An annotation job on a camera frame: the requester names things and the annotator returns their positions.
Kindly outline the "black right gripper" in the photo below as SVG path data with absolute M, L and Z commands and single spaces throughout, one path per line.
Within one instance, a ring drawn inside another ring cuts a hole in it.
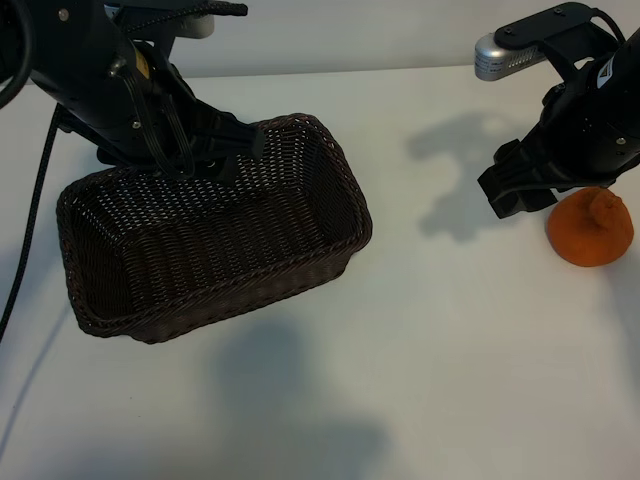
M 609 186 L 639 164 L 639 41 L 591 56 L 549 90 L 535 127 L 479 177 L 499 219 L 556 204 L 549 189 Z

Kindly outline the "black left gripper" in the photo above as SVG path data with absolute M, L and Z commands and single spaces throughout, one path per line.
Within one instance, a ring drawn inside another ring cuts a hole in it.
M 234 183 L 235 156 L 261 157 L 265 134 L 197 99 L 172 46 L 119 29 L 38 29 L 31 78 L 100 162 Z

